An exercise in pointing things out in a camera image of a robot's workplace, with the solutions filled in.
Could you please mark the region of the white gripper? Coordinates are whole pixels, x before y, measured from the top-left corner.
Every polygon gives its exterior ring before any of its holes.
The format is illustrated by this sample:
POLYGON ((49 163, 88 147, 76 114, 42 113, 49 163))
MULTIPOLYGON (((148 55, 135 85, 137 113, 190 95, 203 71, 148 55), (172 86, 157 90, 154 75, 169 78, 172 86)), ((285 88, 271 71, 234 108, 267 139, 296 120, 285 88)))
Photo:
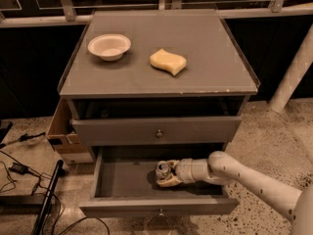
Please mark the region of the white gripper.
POLYGON ((158 180, 156 184, 159 187, 174 187, 180 183, 191 184, 195 183, 196 180, 192 174, 192 159, 170 160, 167 162, 172 170, 175 170, 176 176, 169 179, 158 180))

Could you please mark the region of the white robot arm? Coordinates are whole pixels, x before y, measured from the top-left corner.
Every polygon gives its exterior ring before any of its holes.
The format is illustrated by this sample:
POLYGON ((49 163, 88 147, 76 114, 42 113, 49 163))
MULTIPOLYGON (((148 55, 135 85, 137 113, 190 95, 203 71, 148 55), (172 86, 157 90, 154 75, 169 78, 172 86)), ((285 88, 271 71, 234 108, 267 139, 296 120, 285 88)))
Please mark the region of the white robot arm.
POLYGON ((230 180, 274 209, 291 223, 291 235, 313 235, 313 186, 300 191, 281 181, 249 168, 222 151, 207 159, 160 161, 156 164, 156 184, 174 187, 179 184, 206 182, 226 185, 230 180))

